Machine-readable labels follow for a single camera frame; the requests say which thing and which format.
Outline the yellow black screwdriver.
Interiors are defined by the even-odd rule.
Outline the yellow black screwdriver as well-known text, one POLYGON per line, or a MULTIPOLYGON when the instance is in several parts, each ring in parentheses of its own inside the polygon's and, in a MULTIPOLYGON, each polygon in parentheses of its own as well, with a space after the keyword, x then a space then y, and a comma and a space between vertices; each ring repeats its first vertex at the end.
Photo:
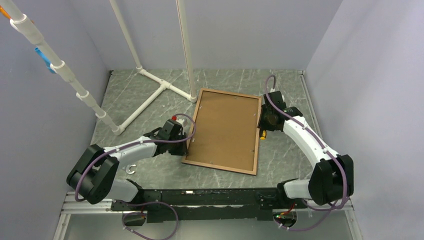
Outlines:
POLYGON ((266 138, 267 138, 267 131, 266 130, 261 130, 260 131, 259 139, 260 140, 265 140, 266 138))

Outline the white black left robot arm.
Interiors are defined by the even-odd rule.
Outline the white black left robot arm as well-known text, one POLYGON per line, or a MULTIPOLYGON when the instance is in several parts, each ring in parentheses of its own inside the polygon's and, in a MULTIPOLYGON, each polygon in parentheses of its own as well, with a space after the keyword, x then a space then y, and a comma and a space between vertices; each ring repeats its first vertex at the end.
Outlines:
POLYGON ((144 203, 143 188, 133 180, 117 179, 117 172, 139 160, 165 153, 187 155, 187 125, 187 119, 173 116, 162 127, 128 143, 87 147, 66 178, 75 190, 76 201, 94 205, 103 199, 114 199, 123 201, 131 210, 139 209, 144 203))

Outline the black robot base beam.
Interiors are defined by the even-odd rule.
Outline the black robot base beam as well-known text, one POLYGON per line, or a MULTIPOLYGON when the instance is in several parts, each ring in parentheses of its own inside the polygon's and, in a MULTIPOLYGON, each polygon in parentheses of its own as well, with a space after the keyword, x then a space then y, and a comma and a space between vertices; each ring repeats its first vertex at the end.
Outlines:
POLYGON ((278 212, 305 209, 300 199, 289 199, 276 187, 145 189, 129 205, 111 204, 114 212, 144 212, 148 223, 179 219, 271 221, 278 212))

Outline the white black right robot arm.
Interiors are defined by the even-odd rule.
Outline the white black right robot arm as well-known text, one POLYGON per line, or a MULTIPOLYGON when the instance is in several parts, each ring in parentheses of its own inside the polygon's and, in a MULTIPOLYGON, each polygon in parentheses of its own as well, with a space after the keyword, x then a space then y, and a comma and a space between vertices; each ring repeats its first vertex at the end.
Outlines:
POLYGON ((289 207, 295 200, 312 200, 322 206, 341 200, 345 203, 354 193, 354 162, 329 147, 311 129, 297 107, 287 107, 280 91, 263 95, 258 128, 260 137, 266 132, 280 131, 291 138, 313 168, 308 179, 290 179, 277 185, 276 203, 289 207))

